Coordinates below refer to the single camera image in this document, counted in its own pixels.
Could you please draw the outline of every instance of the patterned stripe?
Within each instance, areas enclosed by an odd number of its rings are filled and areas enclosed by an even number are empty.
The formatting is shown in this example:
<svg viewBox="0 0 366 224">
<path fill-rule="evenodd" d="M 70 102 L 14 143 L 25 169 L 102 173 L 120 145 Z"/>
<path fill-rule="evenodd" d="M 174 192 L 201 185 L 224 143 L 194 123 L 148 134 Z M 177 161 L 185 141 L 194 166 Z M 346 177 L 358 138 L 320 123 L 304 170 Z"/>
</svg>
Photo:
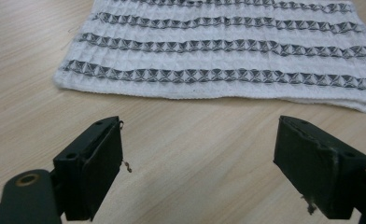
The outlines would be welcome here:
<svg viewBox="0 0 366 224">
<path fill-rule="evenodd" d="M 99 12 L 93 18 L 94 21 L 100 20 L 110 24 L 121 24 L 140 26 L 153 29 L 192 29 L 200 26 L 245 26 L 250 27 L 268 27 L 278 30 L 310 30 L 321 32 L 332 32 L 334 34 L 344 34 L 347 32 L 361 33 L 360 26 L 356 23 L 346 21 L 337 24 L 330 24 L 324 21 L 280 21 L 269 17 L 201 17 L 190 21 L 175 21 L 175 20 L 151 20 L 148 18 L 112 15 L 106 12 Z"/>
<path fill-rule="evenodd" d="M 220 69 L 186 69 L 186 70 L 163 70 L 163 69 L 134 69 L 120 71 L 104 67 L 95 63 L 70 61 L 65 67 L 65 72 L 74 72 L 87 77 L 107 78 L 131 82 L 149 83 L 174 83 L 192 84 L 217 81 L 240 81 L 262 84 L 290 84 L 309 85 L 319 87 L 339 87 L 346 89 L 366 90 L 366 78 L 357 78 L 348 75 L 318 75 L 310 73 L 283 73 L 272 70 L 220 70 Z"/>
<path fill-rule="evenodd" d="M 159 7 L 163 6 L 179 6 L 179 7 L 201 7 L 203 5 L 215 5 L 219 6 L 230 6 L 245 4 L 255 7 L 273 7 L 282 9 L 301 9 L 301 10 L 312 10 L 322 11 L 324 13 L 335 13 L 335 12 L 352 12 L 352 8 L 348 4 L 328 4 L 322 6 L 320 4 L 304 4 L 295 2 L 276 2 L 274 0 L 205 0 L 205 1 L 191 1 L 191 0 L 120 0 L 121 2 L 139 2 L 141 4 L 155 5 Z"/>
<path fill-rule="evenodd" d="M 187 53 L 195 51 L 250 51 L 268 53 L 287 57 L 319 56 L 332 58 L 366 58 L 366 47 L 355 46 L 349 49 L 336 47 L 310 47 L 300 45 L 279 44 L 275 41 L 258 41 L 253 39 L 227 40 L 191 40 L 186 42 L 138 42 L 134 40 L 111 38 L 86 33 L 81 35 L 79 42 L 88 42 L 91 45 L 121 50 L 133 50 L 155 53 Z"/>
</svg>

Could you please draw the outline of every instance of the white fabric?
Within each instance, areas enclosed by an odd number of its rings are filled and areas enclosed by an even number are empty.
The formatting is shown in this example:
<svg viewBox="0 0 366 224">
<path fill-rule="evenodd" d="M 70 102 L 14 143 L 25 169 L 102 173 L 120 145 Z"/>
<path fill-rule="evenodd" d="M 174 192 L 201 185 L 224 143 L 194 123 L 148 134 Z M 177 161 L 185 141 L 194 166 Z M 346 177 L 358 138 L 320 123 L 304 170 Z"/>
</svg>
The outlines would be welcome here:
<svg viewBox="0 0 366 224">
<path fill-rule="evenodd" d="M 96 0 L 54 82 L 78 91 L 170 99 L 279 98 L 366 112 L 366 26 L 351 2 L 238 2 Z M 142 19 L 164 23 L 155 27 Z M 176 28 L 166 20 L 191 22 Z M 144 47 L 149 42 L 152 47 Z"/>
</svg>

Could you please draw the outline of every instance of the tabletop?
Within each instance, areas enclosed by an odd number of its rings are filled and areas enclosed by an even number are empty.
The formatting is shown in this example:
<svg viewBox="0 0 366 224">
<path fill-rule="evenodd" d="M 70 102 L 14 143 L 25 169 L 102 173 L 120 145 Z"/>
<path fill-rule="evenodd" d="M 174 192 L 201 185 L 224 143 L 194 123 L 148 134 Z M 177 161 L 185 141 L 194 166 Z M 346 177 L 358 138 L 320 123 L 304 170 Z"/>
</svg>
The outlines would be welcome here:
<svg viewBox="0 0 366 224">
<path fill-rule="evenodd" d="M 366 23 L 366 1 L 354 1 Z M 0 198 L 98 119 L 120 116 L 124 158 L 93 223 L 358 223 L 328 220 L 273 163 L 278 118 L 305 119 L 366 154 L 366 114 L 333 105 L 167 100 L 52 83 L 93 1 L 0 1 Z"/>
</svg>

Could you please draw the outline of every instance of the wooden table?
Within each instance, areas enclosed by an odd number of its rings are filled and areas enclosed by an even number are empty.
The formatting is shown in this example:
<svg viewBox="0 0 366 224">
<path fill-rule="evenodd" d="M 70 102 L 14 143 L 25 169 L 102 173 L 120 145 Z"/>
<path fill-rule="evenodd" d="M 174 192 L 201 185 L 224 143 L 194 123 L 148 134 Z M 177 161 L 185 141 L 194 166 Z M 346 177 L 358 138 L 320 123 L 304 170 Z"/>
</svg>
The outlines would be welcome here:
<svg viewBox="0 0 366 224">
<path fill-rule="evenodd" d="M 356 0 L 366 23 L 366 1 Z M 332 105 L 165 100 L 58 90 L 52 75 L 92 1 L 0 1 L 0 197 L 98 119 L 119 115 L 122 169 L 94 223 L 358 223 L 306 212 L 273 164 L 280 115 L 306 119 L 366 154 L 366 114 Z"/>
</svg>

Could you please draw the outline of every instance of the folded cloth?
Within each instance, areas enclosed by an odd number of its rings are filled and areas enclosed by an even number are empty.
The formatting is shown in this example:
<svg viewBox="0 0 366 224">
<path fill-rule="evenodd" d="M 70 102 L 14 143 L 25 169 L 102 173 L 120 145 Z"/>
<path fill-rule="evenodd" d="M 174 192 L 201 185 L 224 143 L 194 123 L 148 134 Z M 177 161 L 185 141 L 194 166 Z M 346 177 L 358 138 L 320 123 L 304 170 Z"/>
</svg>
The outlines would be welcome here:
<svg viewBox="0 0 366 224">
<path fill-rule="evenodd" d="M 349 1 L 95 0 L 60 88 L 227 96 L 366 112 L 366 26 Z"/>
</svg>

